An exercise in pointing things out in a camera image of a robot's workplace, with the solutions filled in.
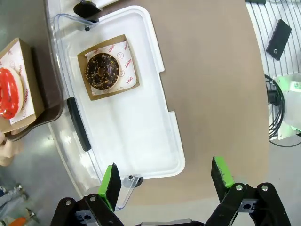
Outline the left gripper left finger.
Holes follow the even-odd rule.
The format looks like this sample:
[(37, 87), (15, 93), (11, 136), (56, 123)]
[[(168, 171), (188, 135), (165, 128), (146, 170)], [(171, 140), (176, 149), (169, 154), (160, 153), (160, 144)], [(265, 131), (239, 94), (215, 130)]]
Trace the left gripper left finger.
[(114, 211), (121, 190), (121, 179), (115, 163), (109, 165), (98, 192), (76, 201), (62, 198), (51, 220), (52, 226), (122, 226)]

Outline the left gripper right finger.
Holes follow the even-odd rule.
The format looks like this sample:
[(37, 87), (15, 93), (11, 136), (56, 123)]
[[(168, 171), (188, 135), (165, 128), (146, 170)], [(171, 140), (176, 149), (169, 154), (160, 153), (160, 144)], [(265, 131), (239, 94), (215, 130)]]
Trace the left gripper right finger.
[(222, 157), (212, 158), (211, 178), (220, 204), (206, 226), (231, 226), (238, 213), (248, 213), (256, 226), (289, 226), (291, 224), (273, 184), (265, 182), (256, 188), (235, 182)]

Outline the person's right hand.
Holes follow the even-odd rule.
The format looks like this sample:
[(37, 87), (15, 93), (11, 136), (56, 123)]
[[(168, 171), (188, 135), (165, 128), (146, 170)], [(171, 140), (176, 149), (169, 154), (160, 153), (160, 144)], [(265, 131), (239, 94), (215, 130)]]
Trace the person's right hand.
[(4, 133), (0, 133), (0, 165), (6, 167), (10, 165), (14, 158), (23, 150), (22, 141), (10, 141), (5, 138)]

